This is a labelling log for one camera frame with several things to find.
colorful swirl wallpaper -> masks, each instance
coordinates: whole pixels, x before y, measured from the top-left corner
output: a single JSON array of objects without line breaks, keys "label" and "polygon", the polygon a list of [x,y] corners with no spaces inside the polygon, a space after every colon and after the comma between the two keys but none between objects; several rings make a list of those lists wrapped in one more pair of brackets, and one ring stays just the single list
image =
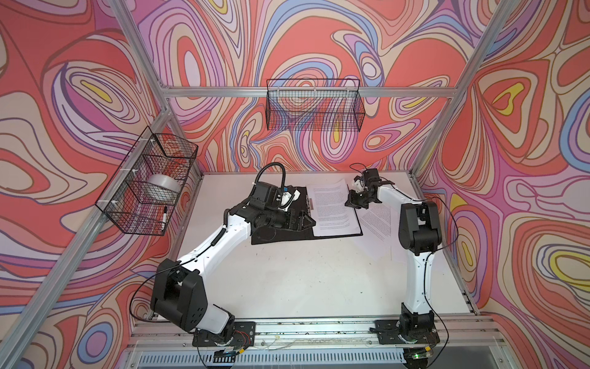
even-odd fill
[{"label": "colorful swirl wallpaper", "polygon": [[[132,14],[167,86],[266,86],[358,77],[363,86],[454,86],[494,1],[144,0]],[[207,171],[409,169],[444,99],[365,99],[361,132],[269,132],[265,99],[170,103]]]},{"label": "colorful swirl wallpaper", "polygon": [[[0,1],[0,338],[159,113],[108,3]],[[115,366],[195,184],[166,236],[105,225],[19,369]]]},{"label": "colorful swirl wallpaper", "polygon": [[590,4],[522,1],[419,181],[523,368],[590,368]]},{"label": "colorful swirl wallpaper", "polygon": [[[168,86],[265,86],[358,77],[455,86],[495,0],[125,0]],[[478,307],[523,368],[590,365],[590,4],[522,0],[419,181],[438,194]],[[170,104],[204,171],[409,169],[444,99],[364,99],[360,132],[269,132],[265,99]],[[159,113],[109,0],[0,0],[0,338]],[[122,363],[130,295],[168,254],[163,237],[105,225],[19,369]],[[132,306],[146,312],[150,290]]]}]

roll of tape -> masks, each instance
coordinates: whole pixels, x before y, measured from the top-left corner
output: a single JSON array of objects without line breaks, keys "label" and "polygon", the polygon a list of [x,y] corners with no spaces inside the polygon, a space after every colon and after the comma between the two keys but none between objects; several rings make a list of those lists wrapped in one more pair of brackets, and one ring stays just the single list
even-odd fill
[{"label": "roll of tape", "polygon": [[152,174],[147,181],[156,186],[164,187],[167,190],[173,191],[162,191],[158,187],[146,186],[146,194],[158,201],[173,201],[181,191],[181,186],[178,182],[174,178],[165,174]]}]

wire mesh basket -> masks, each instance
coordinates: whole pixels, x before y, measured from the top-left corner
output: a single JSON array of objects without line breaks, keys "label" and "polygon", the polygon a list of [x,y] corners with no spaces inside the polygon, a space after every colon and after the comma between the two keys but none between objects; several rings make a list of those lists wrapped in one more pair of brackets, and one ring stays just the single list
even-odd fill
[{"label": "wire mesh basket", "polygon": [[359,79],[268,79],[268,130],[360,131]]},{"label": "wire mesh basket", "polygon": [[176,135],[151,133],[107,205],[97,206],[123,233],[163,236],[197,150],[196,144]]}]

paper sheet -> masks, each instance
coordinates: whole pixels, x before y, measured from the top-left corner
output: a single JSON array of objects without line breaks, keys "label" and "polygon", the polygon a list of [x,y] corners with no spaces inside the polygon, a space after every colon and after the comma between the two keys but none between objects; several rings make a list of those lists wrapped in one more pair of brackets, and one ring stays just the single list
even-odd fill
[{"label": "paper sheet", "polygon": [[368,209],[358,209],[357,215],[363,227],[363,236],[354,240],[371,259],[387,257],[406,262],[405,250],[398,240],[399,213],[389,205],[370,203]]},{"label": "paper sheet", "polygon": [[360,233],[355,210],[345,207],[348,186],[344,179],[330,185],[307,186],[307,196],[312,218],[316,220],[313,235],[344,236]]}]

black clipboard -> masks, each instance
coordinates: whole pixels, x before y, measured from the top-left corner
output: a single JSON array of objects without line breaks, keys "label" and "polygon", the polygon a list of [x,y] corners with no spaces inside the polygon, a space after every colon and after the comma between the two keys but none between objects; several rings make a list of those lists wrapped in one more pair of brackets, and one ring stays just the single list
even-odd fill
[{"label": "black clipboard", "polygon": [[[295,187],[300,195],[297,200],[291,203],[289,209],[293,210],[305,210],[310,214],[309,202],[307,200],[307,187]],[[264,244],[282,241],[302,241],[302,240],[322,240],[322,239],[339,239],[341,237],[355,237],[362,236],[363,230],[360,226],[359,216],[355,209],[356,222],[359,224],[360,233],[356,234],[344,234],[342,236],[321,236],[317,237],[313,235],[313,229],[309,228],[305,231],[295,232],[283,229],[276,229],[271,227],[260,227],[252,233],[252,244]]]}]

